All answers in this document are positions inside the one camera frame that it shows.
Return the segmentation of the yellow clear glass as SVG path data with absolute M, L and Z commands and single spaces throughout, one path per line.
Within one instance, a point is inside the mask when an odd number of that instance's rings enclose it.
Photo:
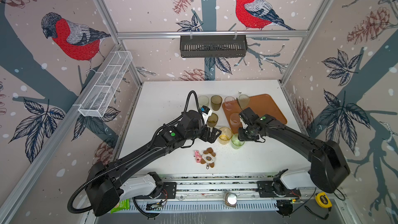
M 221 134 L 218 136 L 218 142 L 221 145 L 227 145 L 233 136 L 231 129 L 228 127 L 221 127 L 219 130 L 221 131 Z

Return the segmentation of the bright green clear glass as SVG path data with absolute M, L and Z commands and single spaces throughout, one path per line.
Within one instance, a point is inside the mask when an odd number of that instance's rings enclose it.
M 245 144 L 244 141 L 241 141 L 238 138 L 238 134 L 234 134 L 231 138 L 231 146 L 233 149 L 240 149 L 243 147 L 243 145 Z

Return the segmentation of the pink textured glass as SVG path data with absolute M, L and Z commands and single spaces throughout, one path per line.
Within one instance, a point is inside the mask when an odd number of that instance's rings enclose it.
M 238 128 L 241 126 L 241 120 L 238 113 L 232 113 L 229 118 L 229 124 L 232 132 L 238 133 Z

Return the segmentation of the tall brown textured glass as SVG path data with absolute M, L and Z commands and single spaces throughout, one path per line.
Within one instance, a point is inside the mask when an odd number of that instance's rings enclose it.
M 218 111 L 222 105 L 222 97 L 219 95 L 213 95 L 210 99 L 211 108 L 213 111 Z

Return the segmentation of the pale green textured glass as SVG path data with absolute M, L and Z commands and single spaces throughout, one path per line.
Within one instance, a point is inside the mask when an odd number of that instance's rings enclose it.
M 239 102 L 239 105 L 240 105 L 241 109 L 244 110 L 245 108 L 248 107 L 248 105 L 250 103 L 250 97 L 248 95 L 241 94 L 238 97 L 238 102 Z

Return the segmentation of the pink ribbed clear glass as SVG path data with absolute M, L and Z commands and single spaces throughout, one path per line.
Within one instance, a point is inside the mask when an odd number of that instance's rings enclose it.
M 225 105 L 226 111 L 232 110 L 232 108 L 233 108 L 235 102 L 236 102 L 236 98 L 234 98 L 234 97 L 232 97 L 232 96 L 227 96 L 227 97 L 224 99 L 224 105 Z

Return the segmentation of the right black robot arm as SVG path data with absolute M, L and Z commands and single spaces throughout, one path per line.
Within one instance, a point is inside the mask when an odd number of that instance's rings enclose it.
M 310 162 L 309 167 L 280 171 L 273 179 L 274 194 L 284 196 L 289 190 L 317 187 L 334 193 L 350 175 L 350 168 L 338 143 L 310 138 L 281 123 L 271 115 L 259 117 L 251 108 L 239 113 L 247 126 L 238 129 L 238 139 L 244 142 L 265 142 L 273 138 L 295 150 Z

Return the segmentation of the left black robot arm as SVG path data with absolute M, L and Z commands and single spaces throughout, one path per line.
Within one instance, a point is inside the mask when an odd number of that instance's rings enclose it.
M 187 148 L 187 140 L 200 139 L 214 143 L 221 134 L 206 125 L 212 110 L 202 107 L 200 112 L 190 110 L 170 125 L 163 125 L 152 140 L 138 150 L 114 162 L 99 161 L 89 171 L 88 185 L 84 187 L 95 216 L 102 216 L 123 200 L 161 194 L 163 181 L 155 172 L 135 177 L 134 174 L 178 148 Z

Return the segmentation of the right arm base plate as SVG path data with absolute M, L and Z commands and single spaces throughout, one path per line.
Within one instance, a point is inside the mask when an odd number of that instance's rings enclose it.
M 260 198 L 300 198 L 298 189 L 288 189 L 280 181 L 257 181 Z

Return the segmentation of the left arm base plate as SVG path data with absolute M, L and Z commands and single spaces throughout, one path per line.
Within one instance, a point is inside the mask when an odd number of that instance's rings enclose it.
M 177 191 L 177 183 L 176 182 L 165 182 L 163 183 L 163 187 L 160 191 L 156 191 L 158 193 L 156 196 L 138 196 L 135 197 L 139 200 L 155 200 L 155 199 L 175 199 Z

